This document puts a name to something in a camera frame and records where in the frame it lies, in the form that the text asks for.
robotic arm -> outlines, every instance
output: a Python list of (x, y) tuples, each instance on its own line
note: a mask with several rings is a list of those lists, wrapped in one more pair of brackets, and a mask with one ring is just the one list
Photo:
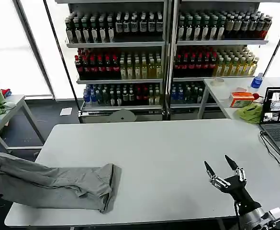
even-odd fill
[(269, 230), (274, 228), (276, 223), (280, 221), (280, 208), (275, 208), (265, 213), (261, 204), (254, 201), (245, 189), (247, 179), (244, 169), (238, 167), (227, 155), (225, 155), (225, 158), (235, 172), (235, 175), (226, 179), (216, 176), (210, 165), (206, 161), (204, 163), (210, 176), (211, 184), (221, 192), (230, 194), (238, 205), (242, 229)]

beverage bottle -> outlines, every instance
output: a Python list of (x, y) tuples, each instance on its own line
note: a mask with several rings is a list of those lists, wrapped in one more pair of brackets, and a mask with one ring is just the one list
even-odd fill
[(243, 75), (242, 72), (243, 72), (243, 69), (245, 67), (245, 64), (246, 64), (246, 58), (241, 57), (240, 58), (240, 63), (236, 67), (235, 76), (242, 76)]
[(256, 57), (256, 58), (254, 59), (254, 63), (253, 63), (252, 66), (250, 67), (250, 70), (249, 70), (249, 73), (248, 73), (249, 76), (253, 76), (253, 75), (255, 74), (255, 71), (256, 71), (257, 66), (258, 66), (258, 61), (259, 61), (259, 58)]
[(249, 70), (250, 70), (250, 68), (251, 68), (251, 66), (252, 66), (252, 64), (253, 64), (253, 58), (252, 57), (249, 57), (248, 59), (247, 59), (247, 63), (245, 64), (245, 66), (244, 66), (244, 69), (243, 69), (243, 71), (242, 71), (242, 75), (243, 76), (247, 76), (248, 75), (248, 73), (249, 73)]
[(98, 43), (98, 37), (97, 37), (97, 29), (96, 29), (96, 18), (91, 17), (91, 34), (92, 34), (92, 40), (94, 43)]
[(232, 30), (234, 28), (235, 24), (235, 17), (233, 15), (230, 16), (230, 20), (227, 21), (226, 23), (226, 29), (224, 32), (224, 37), (225, 39), (230, 39), (232, 36)]
[(128, 79), (133, 79), (134, 68), (133, 68), (133, 65), (131, 63), (131, 60), (127, 60), (127, 75), (128, 75)]
[(147, 79), (147, 64), (146, 58), (142, 59), (142, 68), (141, 68), (142, 78)]
[(218, 20), (218, 17), (214, 16), (213, 20), (212, 20), (212, 24), (211, 24), (210, 29), (209, 29), (209, 33), (208, 33), (209, 40), (214, 40), (216, 38), (217, 20)]
[(229, 71), (229, 73), (228, 73), (228, 76), (234, 76), (234, 75), (235, 75), (236, 68), (237, 68), (237, 65), (238, 65), (237, 62), (238, 62), (239, 58), (238, 58), (238, 57), (235, 57), (235, 58), (233, 58), (232, 60), (233, 60), (232, 66), (231, 66), (231, 69), (230, 69), (230, 71)]
[(154, 15), (149, 16), (149, 21), (148, 21), (148, 32), (149, 34), (154, 34), (156, 31), (156, 21), (154, 19)]
[(76, 65), (78, 75), (81, 77), (83, 75), (83, 65), (82, 62), (79, 60), (78, 55), (75, 55), (75, 65)]
[(240, 32), (237, 35), (237, 38), (247, 38), (247, 31), (250, 24), (249, 15), (245, 17), (242, 21)]
[(268, 31), (269, 31), (269, 28), (270, 26), (272, 25), (272, 18), (273, 17), (269, 17), (265, 20), (265, 23), (264, 23), (264, 26), (263, 26), (263, 29), (260, 33), (260, 39), (264, 40)]
[(194, 37), (194, 29), (193, 29), (193, 25), (192, 25), (192, 21), (193, 21), (193, 17), (192, 16), (188, 16), (188, 24), (187, 24), (187, 28), (186, 28), (186, 41), (190, 41), (192, 37)]
[(65, 21), (65, 24), (67, 25), (66, 33), (67, 33), (68, 42), (69, 43), (74, 43), (73, 34), (74, 34), (75, 31), (73, 31), (73, 29), (70, 25), (70, 18), (66, 17), (64, 21)]
[(75, 25), (75, 34), (76, 34), (76, 38), (78, 43), (83, 43), (83, 35), (81, 33), (81, 27), (79, 25), (79, 18), (74, 18), (74, 25)]
[(124, 17), (124, 33), (130, 33), (130, 21), (129, 21), (129, 13), (126, 12), (125, 17)]
[(235, 21), (231, 38), (238, 38), (242, 26), (242, 16), (239, 15)]
[(228, 76), (228, 71), (230, 69), (230, 62), (231, 62), (231, 58), (227, 57), (226, 62), (225, 62), (225, 66), (223, 69), (223, 73), (221, 73), (222, 76)]
[(204, 17), (204, 23), (203, 23), (203, 26), (202, 26), (202, 32), (201, 32), (201, 39), (202, 41), (205, 41), (207, 39), (207, 34), (208, 34), (208, 30), (209, 30), (209, 19), (210, 17), (209, 16), (205, 16)]
[(112, 23), (112, 17), (108, 16), (108, 36), (109, 36), (109, 42), (114, 42), (114, 27)]
[(139, 59), (135, 60), (134, 73), (135, 73), (135, 79), (141, 79), (141, 68), (140, 68)]
[(149, 60), (149, 66), (148, 66), (148, 77), (150, 79), (156, 78), (156, 67), (155, 67), (155, 61), (153, 58)]
[(264, 19), (265, 19), (265, 17), (262, 16), (260, 18), (260, 20), (258, 21), (256, 30), (255, 30), (255, 33), (254, 33), (254, 38), (255, 39), (260, 39), (260, 35), (262, 33), (262, 30), (263, 30), (263, 27), (264, 27), (264, 24), (265, 24), (265, 20)]
[(184, 35), (184, 16), (180, 16), (179, 18), (179, 26), (178, 26), (178, 41), (183, 40)]
[(219, 26), (218, 26), (218, 29), (217, 29), (217, 37), (216, 37), (216, 40), (222, 40), (223, 39), (223, 36), (224, 36), (224, 31), (225, 31), (225, 20), (226, 20), (226, 17), (224, 16), (221, 16), (221, 20), (220, 20), (220, 23), (219, 23)]
[(197, 104), (202, 103), (202, 96), (203, 96), (202, 88), (199, 88), (199, 89), (198, 89)]
[(202, 53), (199, 53), (195, 60), (195, 76), (199, 77), (202, 75)]
[(121, 15), (117, 15), (116, 17), (115, 30), (118, 35), (123, 33), (123, 22), (121, 20)]
[(201, 32), (201, 19), (202, 18), (200, 16), (196, 16), (195, 19), (196, 19), (196, 22), (195, 22), (195, 27), (194, 27), (193, 41), (199, 40), (199, 36), (200, 36), (200, 32)]
[(121, 96), (120, 90), (116, 91), (116, 100), (117, 100), (117, 106), (121, 106), (122, 105), (122, 96)]
[(126, 78), (126, 66), (124, 63), (124, 60), (120, 60), (120, 68), (121, 68), (121, 79), (127, 79)]
[(257, 19), (258, 19), (258, 17), (254, 16), (254, 18), (249, 22), (249, 27), (248, 27), (248, 31), (247, 31), (247, 38), (254, 38), (255, 29), (256, 29), (257, 24), (258, 24)]
[(162, 78), (162, 68), (161, 68), (161, 59), (160, 58), (157, 58), (156, 73), (157, 73), (158, 79)]
[(136, 20), (135, 16), (131, 17), (131, 32), (133, 35), (137, 35), (139, 31), (138, 20)]
[(190, 55), (189, 65), (188, 65), (188, 73), (190, 76), (194, 76), (194, 69), (195, 69), (195, 54), (192, 53)]
[(158, 33), (162, 33), (163, 32), (163, 17), (162, 17), (161, 12), (158, 12), (157, 32)]

yellow bottle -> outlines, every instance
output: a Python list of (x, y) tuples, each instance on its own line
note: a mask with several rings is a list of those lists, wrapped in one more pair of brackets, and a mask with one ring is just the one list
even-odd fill
[(257, 66), (258, 66), (258, 61), (259, 61), (259, 58), (255, 57), (254, 63), (252, 64), (252, 66), (250, 67), (250, 70), (248, 72), (249, 76), (253, 76), (255, 74), (255, 71), (256, 71)]
[(218, 65), (217, 65), (217, 67), (215, 67), (216, 72), (215, 72), (214, 76), (215, 77), (221, 76), (223, 69), (224, 69), (224, 58), (220, 57), (220, 59), (218, 61)]
[(231, 66), (231, 69), (228, 72), (228, 76), (234, 76), (235, 75), (235, 71), (237, 68), (237, 62), (238, 62), (239, 58), (235, 57)]
[(251, 68), (251, 66), (252, 66), (252, 64), (253, 64), (253, 58), (252, 57), (249, 57), (248, 59), (247, 59), (247, 63), (246, 63), (246, 65), (244, 66), (244, 69), (243, 69), (243, 72), (242, 72), (242, 75), (243, 76), (247, 76), (248, 75), (248, 72), (249, 72), (249, 70), (250, 70), (250, 68)]
[(246, 58), (241, 57), (240, 63), (236, 67), (235, 76), (242, 76), (242, 72), (243, 72), (245, 64), (246, 64)]
[(224, 66), (224, 69), (223, 69), (223, 74), (222, 74), (222, 76), (227, 76), (228, 71), (229, 71), (229, 69), (230, 69), (230, 67), (231, 67), (230, 62), (231, 62), (231, 58), (230, 58), (230, 57), (227, 57), (226, 62), (225, 62), (225, 66)]

